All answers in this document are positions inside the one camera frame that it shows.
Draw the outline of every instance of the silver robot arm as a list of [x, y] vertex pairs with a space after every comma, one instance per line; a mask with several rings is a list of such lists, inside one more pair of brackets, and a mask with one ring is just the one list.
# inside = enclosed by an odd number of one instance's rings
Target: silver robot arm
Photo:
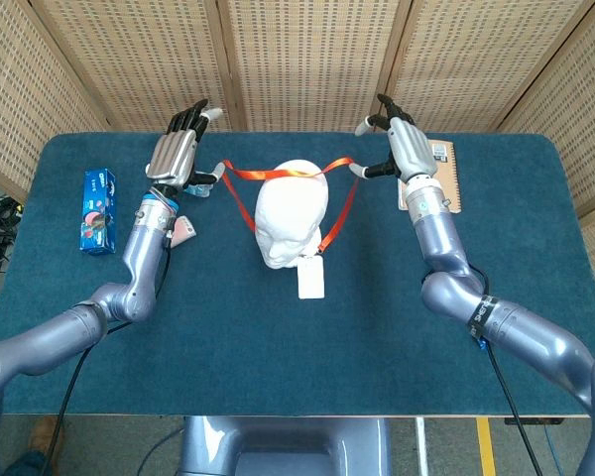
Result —
[[222, 115], [218, 108], [203, 110], [203, 99], [176, 114], [155, 148], [146, 174], [153, 185], [135, 212], [135, 223], [123, 255], [130, 271], [127, 285], [107, 284], [90, 299], [22, 334], [0, 341], [0, 415], [4, 388], [19, 374], [41, 375], [100, 342], [108, 322], [147, 319], [156, 304], [159, 263], [170, 247], [177, 217], [177, 193], [194, 184], [220, 179], [194, 170], [196, 146], [207, 125]]
[[592, 419], [591, 438], [578, 473], [595, 476], [595, 359], [573, 334], [518, 304], [487, 296], [472, 273], [454, 227], [440, 183], [431, 176], [436, 164], [425, 134], [391, 98], [379, 95], [388, 119], [367, 117], [355, 133], [370, 127], [388, 131], [389, 159], [378, 166], [351, 171], [368, 179], [395, 175], [407, 184], [406, 204], [424, 260], [432, 273], [421, 298], [427, 308], [465, 325], [474, 337], [522, 359], [569, 392]]
[[381, 418], [188, 416], [184, 428], [178, 476], [232, 476], [240, 453], [260, 449], [327, 454], [338, 476], [391, 474]]

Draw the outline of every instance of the shoe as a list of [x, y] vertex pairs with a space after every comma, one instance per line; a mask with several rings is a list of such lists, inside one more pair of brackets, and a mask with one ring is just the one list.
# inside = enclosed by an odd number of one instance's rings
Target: shoe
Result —
[[[53, 431], [58, 421], [57, 416], [43, 416], [36, 421], [36, 424], [31, 430], [29, 435], [29, 449], [33, 451], [40, 451], [45, 455], [49, 451], [51, 446], [51, 440], [53, 439]], [[51, 458], [51, 468], [53, 469], [54, 476], [58, 475], [58, 460], [60, 459], [61, 449], [63, 447], [63, 425], [59, 428], [58, 443], [56, 449], [53, 452]]]

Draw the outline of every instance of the robotic hand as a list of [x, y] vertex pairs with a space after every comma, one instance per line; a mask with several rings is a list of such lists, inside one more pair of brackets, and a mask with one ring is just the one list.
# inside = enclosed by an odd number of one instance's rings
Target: robotic hand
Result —
[[432, 269], [422, 284], [423, 303], [465, 325], [473, 337], [485, 338], [521, 358], [577, 399], [593, 423], [578, 474], [595, 476], [593, 356], [570, 332], [518, 304], [488, 295], [467, 262], [440, 183], [432, 178], [436, 164], [425, 134], [390, 97], [379, 94], [378, 98], [388, 118], [369, 116], [355, 134], [373, 126], [387, 130], [390, 155], [382, 164], [355, 165], [351, 171], [362, 179], [395, 175], [407, 184], [410, 218], [423, 258]]
[[20, 335], [0, 341], [0, 415], [4, 388], [18, 374], [41, 375], [97, 344], [111, 321], [147, 319], [155, 304], [155, 279], [163, 253], [170, 248], [179, 205], [177, 194], [189, 184], [214, 183], [224, 166], [211, 174], [194, 171], [194, 156], [219, 108], [203, 110], [203, 99], [176, 114], [160, 138], [146, 175], [153, 185], [135, 212], [123, 260], [131, 274], [127, 285], [107, 284], [88, 300]]

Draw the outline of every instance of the orange lanyard strap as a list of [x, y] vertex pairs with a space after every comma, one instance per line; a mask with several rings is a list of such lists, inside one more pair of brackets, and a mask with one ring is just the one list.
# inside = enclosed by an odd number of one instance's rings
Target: orange lanyard strap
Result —
[[[224, 160], [222, 162], [227, 169], [229, 169], [231, 172], [234, 173], [234, 175], [236, 177], [239, 177], [240, 179], [244, 179], [244, 180], [270, 180], [270, 179], [279, 179], [282, 177], [310, 178], [310, 177], [319, 176], [320, 174], [326, 174], [326, 173], [332, 171], [333, 169], [337, 169], [338, 167], [348, 166], [348, 165], [354, 163], [350, 157], [340, 157], [339, 159], [328, 164], [321, 172], [317, 172], [315, 174], [309, 174], [307, 172], [284, 170], [284, 169], [275, 170], [275, 171], [241, 171], [241, 170], [236, 169], [233, 166], [233, 164], [228, 160]], [[234, 185], [231, 182], [229, 175], [223, 174], [222, 179], [225, 182], [227, 189], [229, 190], [229, 192], [232, 194], [232, 196], [236, 200], [236, 204], [238, 205], [238, 209], [240, 210], [240, 214], [242, 215], [243, 219], [245, 220], [245, 223], [247, 223], [247, 226], [249, 227], [249, 229], [252, 232], [256, 231], [256, 223], [254, 222], [253, 218], [247, 211], [247, 207], [240, 199], [240, 196], [238, 196], [238, 192], [236, 191], [236, 188], [234, 188]], [[359, 179], [356, 178], [355, 182], [353, 183], [353, 186], [350, 188], [350, 191], [348, 192], [348, 195], [346, 196], [346, 202], [344, 203], [344, 207], [341, 210], [341, 213], [339, 214], [337, 221], [335, 222], [333, 227], [330, 229], [328, 234], [324, 237], [324, 239], [321, 240], [321, 243], [317, 247], [317, 250], [319, 251], [319, 253], [323, 253], [324, 250], [326, 248], [328, 248], [328, 246], [333, 242], [333, 240], [337, 237], [337, 235], [341, 231], [342, 226], [344, 226], [344, 222], [346, 221], [348, 212], [350, 211], [350, 208], [353, 204], [353, 200], [355, 198], [355, 192], [357, 191], [358, 184], [359, 184]]]

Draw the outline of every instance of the spiral notebook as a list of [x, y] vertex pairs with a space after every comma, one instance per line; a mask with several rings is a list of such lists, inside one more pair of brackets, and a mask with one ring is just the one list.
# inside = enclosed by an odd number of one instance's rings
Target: spiral notebook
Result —
[[[456, 156], [454, 155], [454, 144], [447, 141], [430, 140], [432, 154], [436, 160], [438, 170], [434, 178], [440, 181], [445, 193], [445, 198], [450, 201], [449, 211], [460, 213], [460, 191], [458, 189], [458, 170], [456, 169]], [[405, 192], [406, 184], [398, 180], [399, 187], [399, 210], [407, 210]]]

